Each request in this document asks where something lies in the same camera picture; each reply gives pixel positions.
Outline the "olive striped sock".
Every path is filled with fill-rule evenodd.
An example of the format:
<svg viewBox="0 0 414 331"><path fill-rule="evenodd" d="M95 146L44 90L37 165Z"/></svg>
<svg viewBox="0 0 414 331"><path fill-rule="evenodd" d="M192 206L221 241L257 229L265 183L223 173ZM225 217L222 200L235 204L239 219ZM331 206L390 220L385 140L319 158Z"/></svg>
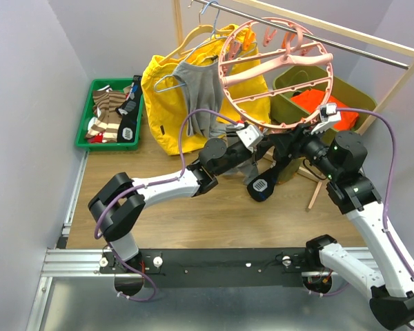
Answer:
<svg viewBox="0 0 414 331"><path fill-rule="evenodd" d="M290 181L299 170L302 159L293 159L280 173L277 178L277 184L281 185Z"/></svg>

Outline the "pink round clip hanger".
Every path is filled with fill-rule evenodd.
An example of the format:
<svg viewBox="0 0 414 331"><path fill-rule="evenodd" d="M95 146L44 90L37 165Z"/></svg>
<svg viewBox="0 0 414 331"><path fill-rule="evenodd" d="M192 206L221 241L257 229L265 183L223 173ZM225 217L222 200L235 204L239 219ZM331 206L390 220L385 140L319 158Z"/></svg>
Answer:
<svg viewBox="0 0 414 331"><path fill-rule="evenodd" d="M326 85L321 104L327 104L328 99L331 96L334 81L332 66L333 55L329 53L319 41L305 43L305 39L311 39L306 35L308 30L305 29L305 27L298 25L293 21L275 17L269 17L268 22L279 23L283 28L291 28L292 31L288 32L287 35L290 36L296 34L297 39L293 41L290 37L287 37L285 42L282 43L278 49L270 52L258 52L250 56L239 55L238 49L240 47L247 48L250 43L254 41L255 35L252 27L256 25L257 22L251 20L240 25L236 31L232 32L232 34L227 37L223 48L219 53L218 77L224 91L224 96L242 120L251 122L262 128L267 128L273 132L292 130L299 124L306 123L322 126L326 120L321 118L319 110L314 110L312 113L307 114L305 117L302 117L299 121L294 123L281 123L276 125L256 119L242 108L243 103L275 97L289 92L297 92L303 88L313 88L320 84ZM246 31L246 36L244 37L242 45L239 45L236 36L242 30ZM280 68L294 66L324 66L325 76L314 80L308 80L303 83L286 86L285 88L248 95L246 97L235 98L230 93L230 88L233 86L237 86L248 80L254 79L255 77L262 76Z"/></svg>

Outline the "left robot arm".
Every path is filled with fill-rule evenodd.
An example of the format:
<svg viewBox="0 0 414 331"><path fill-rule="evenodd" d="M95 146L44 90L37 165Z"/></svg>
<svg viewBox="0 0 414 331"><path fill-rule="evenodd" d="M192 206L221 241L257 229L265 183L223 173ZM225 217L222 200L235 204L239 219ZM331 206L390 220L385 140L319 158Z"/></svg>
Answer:
<svg viewBox="0 0 414 331"><path fill-rule="evenodd" d="M149 179L131 179L116 174L88 203L101 234L115 250L115 263L124 272L144 271L141 252L131 232L141 212L152 205L177 198L206 194L217 184L217 176L249 161L253 166L273 146L263 138L249 150L238 138L231 145L209 139L198 158L184 170Z"/></svg>

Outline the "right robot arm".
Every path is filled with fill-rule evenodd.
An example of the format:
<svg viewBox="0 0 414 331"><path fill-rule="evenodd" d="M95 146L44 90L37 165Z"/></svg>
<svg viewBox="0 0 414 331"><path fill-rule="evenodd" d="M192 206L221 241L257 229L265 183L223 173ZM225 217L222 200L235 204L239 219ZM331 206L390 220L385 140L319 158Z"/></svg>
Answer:
<svg viewBox="0 0 414 331"><path fill-rule="evenodd" d="M378 270L352 257L331 236L306 244L304 263L336 272L367 299L376 320L387 330L414 321L414 259L385 213L384 200L361 167L368 154L359 134L338 132L331 144L308 126L268 136L279 157L303 157L328 180L331 201L361 234Z"/></svg>

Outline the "black patterned sock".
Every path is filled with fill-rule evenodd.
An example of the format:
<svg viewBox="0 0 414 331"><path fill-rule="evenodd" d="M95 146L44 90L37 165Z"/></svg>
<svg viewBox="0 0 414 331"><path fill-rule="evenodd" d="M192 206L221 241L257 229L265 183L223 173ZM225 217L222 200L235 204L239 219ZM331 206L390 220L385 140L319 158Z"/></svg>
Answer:
<svg viewBox="0 0 414 331"><path fill-rule="evenodd" d="M121 123L117 131L118 143L133 143L137 131L140 101L142 97L141 89L142 76L135 75L128 89L126 100L116 111L121 115Z"/></svg>
<svg viewBox="0 0 414 331"><path fill-rule="evenodd" d="M282 170L291 162L291 156L285 152L279 152L276 148L273 150L273 162L271 166L257 175L248 185L247 191L250 197L257 201L263 202L274 192L275 185Z"/></svg>

